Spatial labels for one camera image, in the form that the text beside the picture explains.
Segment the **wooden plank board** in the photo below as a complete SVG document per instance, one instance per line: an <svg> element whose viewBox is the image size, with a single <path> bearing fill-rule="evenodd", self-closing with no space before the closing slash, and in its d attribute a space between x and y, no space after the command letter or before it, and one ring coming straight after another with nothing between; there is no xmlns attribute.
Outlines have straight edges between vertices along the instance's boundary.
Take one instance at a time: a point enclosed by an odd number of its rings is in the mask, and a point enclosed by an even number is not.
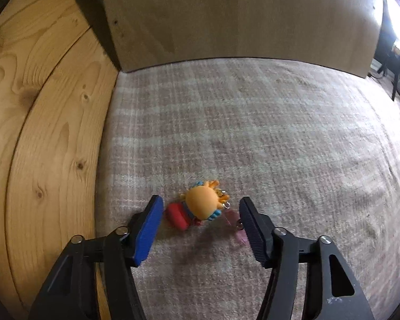
<svg viewBox="0 0 400 320"><path fill-rule="evenodd" d="M118 70L99 0L0 13L0 301L25 319L76 234L95 235L99 146Z"/></svg>

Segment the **cardboard panel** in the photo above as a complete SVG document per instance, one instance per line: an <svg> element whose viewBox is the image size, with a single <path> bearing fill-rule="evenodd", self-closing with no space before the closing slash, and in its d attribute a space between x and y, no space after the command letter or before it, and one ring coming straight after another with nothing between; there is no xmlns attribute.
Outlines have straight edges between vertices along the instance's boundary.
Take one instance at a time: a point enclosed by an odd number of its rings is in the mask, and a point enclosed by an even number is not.
<svg viewBox="0 0 400 320"><path fill-rule="evenodd" d="M303 61L367 75L384 0L103 0L123 71L211 58Z"/></svg>

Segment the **orange cartoon figure keychain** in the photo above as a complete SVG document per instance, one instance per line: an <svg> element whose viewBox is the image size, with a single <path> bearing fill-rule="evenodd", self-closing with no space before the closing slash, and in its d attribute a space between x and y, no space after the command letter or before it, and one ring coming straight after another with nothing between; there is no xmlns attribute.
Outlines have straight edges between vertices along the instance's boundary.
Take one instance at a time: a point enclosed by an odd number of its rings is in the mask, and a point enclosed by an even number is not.
<svg viewBox="0 0 400 320"><path fill-rule="evenodd" d="M199 181L180 195L179 200L165 209L168 222L179 231L220 217L233 229L235 237L242 245L248 245L239 213L230 203L229 194L219 187L219 180Z"/></svg>

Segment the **plaid pink table cloth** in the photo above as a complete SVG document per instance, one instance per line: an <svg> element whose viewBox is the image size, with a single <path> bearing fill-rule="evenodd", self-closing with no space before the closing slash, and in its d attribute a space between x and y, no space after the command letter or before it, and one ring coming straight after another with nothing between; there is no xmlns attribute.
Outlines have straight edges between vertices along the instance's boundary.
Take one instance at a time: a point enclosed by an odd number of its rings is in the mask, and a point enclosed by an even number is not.
<svg viewBox="0 0 400 320"><path fill-rule="evenodd" d="M374 316L400 303L400 99L386 82L294 61L215 59L118 76L97 169L96 231L152 195L219 180L295 235L328 235Z"/></svg>

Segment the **black tripod stand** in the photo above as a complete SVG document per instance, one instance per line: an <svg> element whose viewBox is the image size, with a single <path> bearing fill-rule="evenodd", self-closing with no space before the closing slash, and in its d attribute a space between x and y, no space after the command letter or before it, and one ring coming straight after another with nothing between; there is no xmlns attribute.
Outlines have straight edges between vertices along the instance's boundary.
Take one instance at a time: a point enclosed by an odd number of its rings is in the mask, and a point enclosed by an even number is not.
<svg viewBox="0 0 400 320"><path fill-rule="evenodd" d="M400 96L400 54L389 51L372 59L368 77L375 79L394 101Z"/></svg>

